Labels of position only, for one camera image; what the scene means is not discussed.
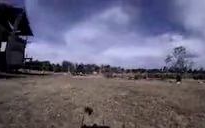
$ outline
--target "sky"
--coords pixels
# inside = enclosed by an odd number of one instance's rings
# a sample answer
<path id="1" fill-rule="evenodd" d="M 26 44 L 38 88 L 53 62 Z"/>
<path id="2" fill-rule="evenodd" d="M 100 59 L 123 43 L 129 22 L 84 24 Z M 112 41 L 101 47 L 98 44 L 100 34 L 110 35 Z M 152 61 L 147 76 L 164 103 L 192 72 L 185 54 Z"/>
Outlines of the sky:
<path id="1" fill-rule="evenodd" d="M 185 46 L 205 68 L 205 0 L 4 1 L 25 7 L 38 60 L 159 68 Z"/>

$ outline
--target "roof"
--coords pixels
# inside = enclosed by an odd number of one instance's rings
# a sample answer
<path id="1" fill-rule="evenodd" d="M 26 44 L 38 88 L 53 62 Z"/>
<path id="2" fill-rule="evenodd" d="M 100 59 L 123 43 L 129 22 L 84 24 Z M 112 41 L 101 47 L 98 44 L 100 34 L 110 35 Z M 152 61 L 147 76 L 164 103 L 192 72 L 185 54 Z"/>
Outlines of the roof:
<path id="1" fill-rule="evenodd" d="M 0 3 L 0 25 L 5 29 L 12 32 L 12 29 L 8 22 L 14 24 L 16 18 L 23 13 L 23 18 L 18 25 L 20 31 L 17 35 L 33 36 L 32 30 L 27 19 L 27 15 L 24 9 L 13 7 L 7 4 Z"/>

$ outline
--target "field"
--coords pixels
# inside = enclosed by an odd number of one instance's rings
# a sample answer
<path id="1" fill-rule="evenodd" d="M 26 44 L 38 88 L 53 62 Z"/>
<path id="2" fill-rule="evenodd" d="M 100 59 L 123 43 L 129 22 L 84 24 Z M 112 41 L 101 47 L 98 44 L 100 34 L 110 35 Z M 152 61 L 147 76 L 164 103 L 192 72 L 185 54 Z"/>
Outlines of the field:
<path id="1" fill-rule="evenodd" d="M 205 83 L 66 75 L 0 79 L 0 128 L 205 128 Z"/>

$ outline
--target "bare tree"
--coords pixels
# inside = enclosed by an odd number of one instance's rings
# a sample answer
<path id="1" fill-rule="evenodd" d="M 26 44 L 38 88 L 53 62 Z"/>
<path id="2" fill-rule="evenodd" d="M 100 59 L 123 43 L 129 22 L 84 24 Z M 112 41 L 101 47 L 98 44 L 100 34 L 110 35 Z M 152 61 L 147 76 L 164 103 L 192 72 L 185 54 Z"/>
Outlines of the bare tree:
<path id="1" fill-rule="evenodd" d="M 167 55 L 165 62 L 169 70 L 177 72 L 177 81 L 181 80 L 182 74 L 191 69 L 196 56 L 190 53 L 184 46 L 179 46 L 173 49 L 173 52 Z"/>

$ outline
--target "distant house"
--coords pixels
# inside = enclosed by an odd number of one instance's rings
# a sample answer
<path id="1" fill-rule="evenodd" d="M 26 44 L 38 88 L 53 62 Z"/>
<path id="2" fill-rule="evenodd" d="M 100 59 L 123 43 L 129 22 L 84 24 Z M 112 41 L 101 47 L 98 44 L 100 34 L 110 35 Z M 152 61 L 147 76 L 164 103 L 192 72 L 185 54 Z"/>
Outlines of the distant house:
<path id="1" fill-rule="evenodd" d="M 0 70 L 22 66 L 28 36 L 33 33 L 25 10 L 0 3 Z"/>

